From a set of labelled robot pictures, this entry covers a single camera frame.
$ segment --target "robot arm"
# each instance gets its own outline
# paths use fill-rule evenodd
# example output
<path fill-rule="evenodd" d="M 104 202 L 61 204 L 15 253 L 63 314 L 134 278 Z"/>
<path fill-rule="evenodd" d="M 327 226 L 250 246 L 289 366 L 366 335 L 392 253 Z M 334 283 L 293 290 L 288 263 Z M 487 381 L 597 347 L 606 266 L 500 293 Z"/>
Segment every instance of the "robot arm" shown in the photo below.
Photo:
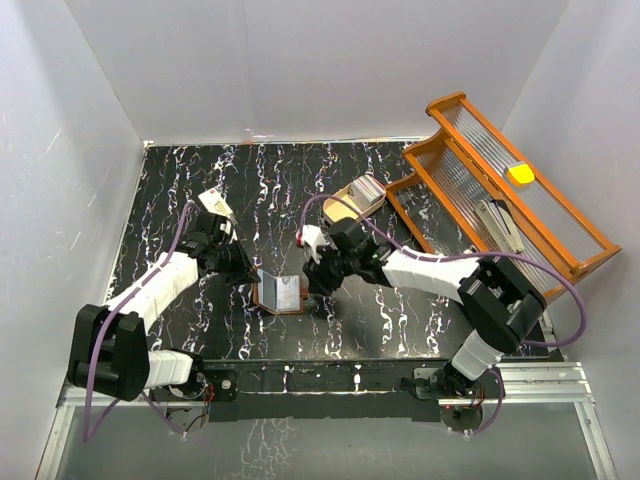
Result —
<path fill-rule="evenodd" d="M 214 190 L 200 199 L 208 211 L 198 213 L 194 228 L 181 236 L 172 254 L 163 253 L 140 279 L 106 305 L 85 305 L 78 312 L 67 370 L 72 384 L 86 387 L 98 331 L 110 312 L 128 298 L 100 345 L 95 391 L 130 401 L 145 388 L 201 389 L 197 373 L 202 370 L 202 359 L 177 350 L 149 352 L 149 330 L 171 302 L 211 272 L 222 274 L 227 285 L 260 279 L 238 241 L 231 209 Z"/>
<path fill-rule="evenodd" d="M 350 218 L 332 225 L 329 236 L 336 248 L 318 227 L 303 227 L 300 244 L 312 252 L 303 267 L 309 293 L 329 296 L 344 277 L 356 274 L 368 283 L 417 288 L 463 306 L 474 330 L 430 388 L 463 394 L 503 355 L 517 351 L 546 308 L 544 297 L 507 258 L 425 262 L 420 258 L 437 257 L 378 245 Z"/>

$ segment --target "white enclosure wall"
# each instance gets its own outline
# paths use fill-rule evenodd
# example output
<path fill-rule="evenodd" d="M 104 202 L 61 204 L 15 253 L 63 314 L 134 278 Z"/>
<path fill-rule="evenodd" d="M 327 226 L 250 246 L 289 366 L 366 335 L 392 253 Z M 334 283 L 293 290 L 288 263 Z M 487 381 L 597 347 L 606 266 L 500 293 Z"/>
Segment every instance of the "white enclosure wall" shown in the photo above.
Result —
<path fill-rule="evenodd" d="M 579 286 L 591 321 L 568 349 L 585 366 L 622 479 L 638 478 L 640 427 L 640 4 L 573 0 L 504 131 L 622 252 Z M 570 298 L 552 306 L 560 336 Z"/>
<path fill-rule="evenodd" d="M 67 0 L 140 137 L 426 136 L 465 90 L 502 126 L 565 0 Z"/>
<path fill-rule="evenodd" d="M 0 478 L 36 473 L 142 143 L 63 0 L 0 0 Z"/>

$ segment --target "ribbed plastic sheet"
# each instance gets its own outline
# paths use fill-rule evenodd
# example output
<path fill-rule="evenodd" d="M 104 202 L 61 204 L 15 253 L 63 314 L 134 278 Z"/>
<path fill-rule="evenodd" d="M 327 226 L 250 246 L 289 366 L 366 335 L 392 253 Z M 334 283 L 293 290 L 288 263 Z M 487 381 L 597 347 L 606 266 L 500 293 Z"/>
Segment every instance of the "ribbed plastic sheet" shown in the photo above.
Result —
<path fill-rule="evenodd" d="M 445 116 L 498 174 L 504 175 L 509 166 L 518 162 L 466 108 L 456 107 Z M 602 252 L 602 246 L 542 184 L 536 181 L 513 190 L 578 261 Z"/>
<path fill-rule="evenodd" d="M 429 165 L 431 165 L 431 162 L 433 162 L 437 158 L 437 155 L 435 152 L 425 152 L 420 155 L 416 155 L 416 158 L 418 159 L 420 164 L 426 169 L 426 168 L 429 168 Z"/>
<path fill-rule="evenodd" d="M 467 170 L 464 164 L 460 162 L 458 157 L 448 148 L 445 149 L 444 157 L 438 165 L 438 168 L 433 172 L 432 178 L 487 246 L 492 250 L 498 250 L 495 241 L 475 213 L 476 203 L 480 200 L 490 200 L 492 197 L 469 170 Z M 547 266 L 551 266 L 545 256 L 529 241 L 527 236 L 521 231 L 519 233 L 525 246 L 525 251 L 522 255 Z M 551 290 L 558 285 L 555 279 L 531 265 L 518 263 L 518 267 L 541 292 Z"/>

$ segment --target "yellow block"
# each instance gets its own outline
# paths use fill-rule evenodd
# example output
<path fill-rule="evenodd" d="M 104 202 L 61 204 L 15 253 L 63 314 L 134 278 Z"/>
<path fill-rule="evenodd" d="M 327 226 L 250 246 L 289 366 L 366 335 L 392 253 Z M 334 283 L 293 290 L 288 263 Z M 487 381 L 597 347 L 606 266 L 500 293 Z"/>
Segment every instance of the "yellow block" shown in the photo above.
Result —
<path fill-rule="evenodd" d="M 525 187 L 536 179 L 536 176 L 524 162 L 518 162 L 516 165 L 507 169 L 507 179 L 514 187 Z"/>

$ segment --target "black table surface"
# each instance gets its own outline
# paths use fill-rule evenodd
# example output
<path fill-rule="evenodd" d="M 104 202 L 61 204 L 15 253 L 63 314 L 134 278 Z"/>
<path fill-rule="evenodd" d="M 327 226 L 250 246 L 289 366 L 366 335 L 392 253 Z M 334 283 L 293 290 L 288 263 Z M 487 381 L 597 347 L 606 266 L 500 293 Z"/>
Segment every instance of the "black table surface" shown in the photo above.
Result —
<path fill-rule="evenodd" d="M 334 193 L 365 173 L 383 184 L 410 173 L 403 142 L 152 147 L 114 270 L 117 295 L 166 251 L 185 202 L 215 187 L 238 220 L 238 235 L 257 267 L 275 275 L 302 274 L 304 250 L 295 233 L 306 200 Z M 407 207 L 419 213 L 438 252 L 460 253 L 470 241 L 426 188 Z M 398 241 L 417 248 L 385 204 L 372 218 Z M 322 204 L 307 224 L 320 225 Z M 151 349 L 179 348 L 208 360 L 450 358 L 471 328 L 455 302 L 417 290 L 345 279 L 332 298 L 314 297 L 301 315 L 272 315 L 253 304 L 251 287 L 226 287 L 209 275 L 185 291 L 149 333 Z M 533 333 L 541 338 L 537 328 Z M 523 347 L 524 356 L 546 356 Z"/>

